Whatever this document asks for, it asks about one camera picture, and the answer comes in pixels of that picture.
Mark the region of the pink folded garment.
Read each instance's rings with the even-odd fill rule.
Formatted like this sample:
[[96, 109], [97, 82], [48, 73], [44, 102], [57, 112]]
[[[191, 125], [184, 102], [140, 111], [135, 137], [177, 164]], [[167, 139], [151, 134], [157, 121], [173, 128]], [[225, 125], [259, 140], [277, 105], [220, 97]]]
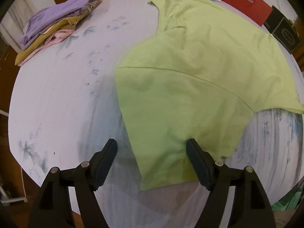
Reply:
[[68, 38], [70, 35], [72, 35], [74, 32], [75, 32], [75, 27], [71, 29], [61, 29], [56, 31], [55, 33], [50, 35], [47, 39], [45, 39], [40, 46], [36, 47], [33, 51], [26, 54], [26, 56], [22, 60], [19, 60], [18, 63], [15, 63], [15, 65], [21, 67], [25, 62], [31, 59], [39, 51], [46, 49], [52, 45], [59, 44], [60, 42]]

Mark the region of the white floral bed sheet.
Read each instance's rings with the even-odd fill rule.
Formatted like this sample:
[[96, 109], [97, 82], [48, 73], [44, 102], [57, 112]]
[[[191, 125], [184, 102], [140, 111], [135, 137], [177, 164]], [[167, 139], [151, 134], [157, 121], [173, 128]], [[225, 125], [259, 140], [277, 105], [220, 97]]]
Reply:
[[[88, 161], [108, 139], [118, 153], [96, 199], [110, 227], [194, 227], [208, 197], [198, 181], [140, 191], [141, 175], [119, 110], [114, 71], [153, 36], [151, 0], [103, 0], [73, 35], [42, 50], [19, 70], [8, 120], [9, 146], [39, 186], [51, 167]], [[271, 204], [303, 177], [302, 116], [258, 113], [229, 167], [252, 166]]]

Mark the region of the red paper gift bag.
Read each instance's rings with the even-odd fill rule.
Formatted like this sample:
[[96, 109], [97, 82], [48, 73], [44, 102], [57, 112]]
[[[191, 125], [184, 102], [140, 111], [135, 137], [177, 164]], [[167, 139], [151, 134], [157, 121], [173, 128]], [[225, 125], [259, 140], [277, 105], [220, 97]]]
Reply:
[[264, 0], [221, 0], [247, 15], [262, 26], [272, 12], [272, 7]]

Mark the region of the light green t-shirt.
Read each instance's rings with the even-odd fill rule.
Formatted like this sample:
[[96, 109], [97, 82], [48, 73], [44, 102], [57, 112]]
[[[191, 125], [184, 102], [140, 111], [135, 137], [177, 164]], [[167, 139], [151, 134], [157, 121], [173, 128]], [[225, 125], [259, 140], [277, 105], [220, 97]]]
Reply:
[[195, 139], [214, 160], [230, 157], [256, 113], [303, 113], [274, 37], [210, 0], [152, 0], [157, 33], [115, 71], [119, 106], [141, 190], [189, 182]]

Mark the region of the black box with gold print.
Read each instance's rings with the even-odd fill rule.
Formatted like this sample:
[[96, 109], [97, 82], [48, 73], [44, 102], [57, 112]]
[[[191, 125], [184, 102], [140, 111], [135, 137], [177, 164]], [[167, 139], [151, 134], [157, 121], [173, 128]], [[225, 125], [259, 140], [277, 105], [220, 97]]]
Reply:
[[263, 25], [291, 54], [300, 44], [300, 37], [294, 24], [288, 20], [275, 6]]

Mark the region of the purple folded garment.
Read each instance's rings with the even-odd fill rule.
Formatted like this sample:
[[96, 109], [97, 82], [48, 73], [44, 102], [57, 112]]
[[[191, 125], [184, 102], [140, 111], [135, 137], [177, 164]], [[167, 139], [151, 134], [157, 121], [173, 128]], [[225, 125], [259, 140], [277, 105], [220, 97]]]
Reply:
[[27, 29], [21, 37], [21, 49], [25, 50], [48, 26], [68, 15], [75, 16], [83, 12], [92, 0], [67, 0], [64, 3], [43, 8], [27, 22]]

